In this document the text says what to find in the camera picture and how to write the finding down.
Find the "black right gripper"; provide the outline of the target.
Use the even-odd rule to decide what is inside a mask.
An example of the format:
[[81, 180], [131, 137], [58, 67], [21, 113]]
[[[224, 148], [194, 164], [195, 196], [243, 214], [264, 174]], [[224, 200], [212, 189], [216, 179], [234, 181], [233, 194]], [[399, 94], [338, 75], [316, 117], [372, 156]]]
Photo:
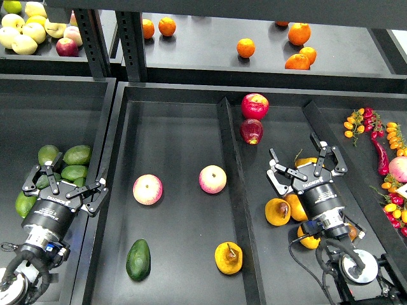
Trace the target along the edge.
[[[337, 177], [347, 173], [347, 166], [337, 146], [329, 146], [318, 138], [315, 132], [310, 134], [310, 140], [319, 153], [315, 168], [292, 169], [279, 163], [273, 148], [269, 149], [270, 168], [267, 177], [274, 190], [279, 195], [294, 191], [309, 220], [317, 223], [326, 237], [347, 236], [350, 229], [343, 220], [345, 203], [334, 185], [332, 176]], [[334, 161], [335, 167], [329, 171], [323, 167], [326, 157]], [[291, 179], [290, 184], [282, 184], [277, 175]]]

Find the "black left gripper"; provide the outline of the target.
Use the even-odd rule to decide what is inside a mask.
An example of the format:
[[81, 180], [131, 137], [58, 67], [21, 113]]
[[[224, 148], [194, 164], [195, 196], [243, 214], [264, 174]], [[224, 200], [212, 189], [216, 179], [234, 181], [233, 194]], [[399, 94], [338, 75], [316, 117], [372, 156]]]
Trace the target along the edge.
[[[95, 217], [107, 200], [109, 189], [106, 187], [105, 168], [101, 169], [92, 184], [83, 187], [66, 181], [57, 184], [55, 172], [60, 168], [62, 159], [63, 153], [59, 152], [53, 161], [34, 165], [22, 186], [26, 196], [39, 195], [22, 222], [22, 227], [27, 232], [39, 226], [49, 230], [56, 238], [64, 238], [79, 210]], [[42, 175], [46, 175], [49, 186], [39, 190], [36, 184]]]

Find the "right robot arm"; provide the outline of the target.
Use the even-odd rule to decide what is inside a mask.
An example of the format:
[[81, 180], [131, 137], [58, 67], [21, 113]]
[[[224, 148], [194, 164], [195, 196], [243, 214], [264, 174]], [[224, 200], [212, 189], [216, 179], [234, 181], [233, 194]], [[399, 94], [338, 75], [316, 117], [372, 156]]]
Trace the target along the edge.
[[295, 194], [307, 220], [301, 223], [305, 238], [320, 240], [315, 250], [322, 275], [330, 275], [342, 304], [406, 304], [406, 287], [386, 255], [356, 247], [363, 239], [363, 228], [346, 216], [345, 201], [334, 177], [344, 175], [347, 166], [336, 146], [310, 136], [318, 152], [316, 161], [297, 168], [281, 165], [275, 151], [269, 150], [270, 168], [266, 174], [280, 196]]

